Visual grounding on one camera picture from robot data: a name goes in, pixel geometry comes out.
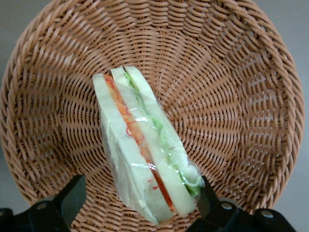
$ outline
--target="sandwich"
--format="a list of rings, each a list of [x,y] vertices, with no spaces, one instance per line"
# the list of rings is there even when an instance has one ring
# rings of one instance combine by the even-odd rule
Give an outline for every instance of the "sandwich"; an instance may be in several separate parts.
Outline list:
[[[196,208],[203,180],[134,66],[95,74],[103,148],[121,200],[160,224]]]

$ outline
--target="basket weave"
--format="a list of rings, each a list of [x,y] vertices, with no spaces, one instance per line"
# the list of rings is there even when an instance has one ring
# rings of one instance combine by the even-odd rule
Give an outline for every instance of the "basket weave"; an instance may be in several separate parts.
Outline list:
[[[135,65],[219,196],[271,207],[295,166],[301,83],[286,46],[250,0],[55,0],[20,36],[1,87],[1,141],[33,203],[85,174],[73,231],[155,227],[118,199],[104,157],[91,77]]]

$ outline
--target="gray background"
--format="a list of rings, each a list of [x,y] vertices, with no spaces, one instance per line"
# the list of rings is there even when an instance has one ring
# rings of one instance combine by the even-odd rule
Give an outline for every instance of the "gray background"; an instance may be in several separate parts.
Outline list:
[[[49,0],[0,0],[0,76],[19,35]],[[305,104],[309,102],[309,1],[255,0],[268,15],[292,54],[301,78]],[[309,228],[309,128],[305,134],[296,168],[274,209],[281,212],[298,232]],[[15,213],[28,208],[8,170],[0,149],[0,208],[9,207]]]

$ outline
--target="metal rivet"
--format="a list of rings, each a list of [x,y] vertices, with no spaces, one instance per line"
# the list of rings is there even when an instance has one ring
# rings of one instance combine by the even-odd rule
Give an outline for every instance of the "metal rivet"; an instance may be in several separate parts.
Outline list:
[[[40,210],[40,209],[44,209],[46,208],[47,204],[46,203],[41,203],[37,206],[37,209]]]
[[[269,211],[267,211],[267,210],[263,210],[263,211],[261,212],[261,214],[262,214],[264,217],[266,217],[266,218],[273,218],[273,217],[274,217],[274,216],[272,215],[272,213],[269,212]]]
[[[226,210],[232,209],[232,206],[227,202],[222,203],[221,206],[223,207],[223,209],[226,209]]]

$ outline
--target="black clamp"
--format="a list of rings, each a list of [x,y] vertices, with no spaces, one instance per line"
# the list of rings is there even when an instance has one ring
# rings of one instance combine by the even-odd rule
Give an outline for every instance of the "black clamp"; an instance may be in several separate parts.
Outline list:
[[[37,202],[15,216],[11,209],[0,209],[0,231],[70,232],[70,225],[85,201],[85,176],[76,175],[51,201]]]
[[[201,218],[187,232],[296,232],[279,212],[258,209],[254,215],[230,201],[220,201],[207,178],[197,204]]]

